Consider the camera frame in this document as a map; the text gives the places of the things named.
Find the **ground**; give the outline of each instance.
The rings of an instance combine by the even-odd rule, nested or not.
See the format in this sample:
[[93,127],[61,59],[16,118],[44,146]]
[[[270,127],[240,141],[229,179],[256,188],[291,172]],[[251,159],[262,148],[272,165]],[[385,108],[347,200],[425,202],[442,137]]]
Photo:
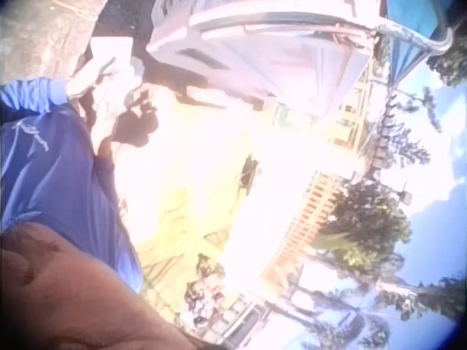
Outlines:
[[182,104],[163,86],[199,86],[199,79],[144,54],[153,3],[109,0],[94,34],[132,36],[155,95],[157,130],[137,147],[115,147],[115,181],[144,269],[144,298],[172,321],[187,282],[196,279],[197,254],[216,260],[228,238],[246,195],[239,178],[252,131],[241,112]]

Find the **sky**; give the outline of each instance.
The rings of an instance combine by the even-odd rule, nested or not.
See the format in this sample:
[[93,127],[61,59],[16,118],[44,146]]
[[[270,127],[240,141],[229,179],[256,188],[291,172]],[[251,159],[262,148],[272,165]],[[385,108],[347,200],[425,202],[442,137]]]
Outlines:
[[[413,194],[411,206],[404,208],[412,224],[412,241],[396,247],[406,258],[398,276],[410,284],[437,283],[444,276],[465,273],[467,255],[467,84],[445,87],[436,74],[421,64],[401,83],[400,89],[421,93],[423,86],[433,90],[443,133],[434,131],[423,110],[404,116],[404,122],[431,153],[431,163],[382,177],[395,185],[406,183],[406,190]],[[390,349],[437,349],[455,329],[454,322],[431,312],[407,322],[402,322],[390,308],[384,313],[392,332]],[[340,318],[335,314],[328,316]],[[301,325],[275,316],[252,339],[248,349],[299,350],[300,335]]]

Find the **person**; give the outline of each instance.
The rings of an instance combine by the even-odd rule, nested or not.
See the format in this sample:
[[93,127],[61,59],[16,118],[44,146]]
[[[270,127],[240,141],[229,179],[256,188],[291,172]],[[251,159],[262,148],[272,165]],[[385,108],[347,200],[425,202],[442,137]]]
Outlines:
[[117,210],[112,133],[70,104],[108,63],[68,81],[0,87],[2,349],[224,349],[180,332],[137,293],[142,269]]

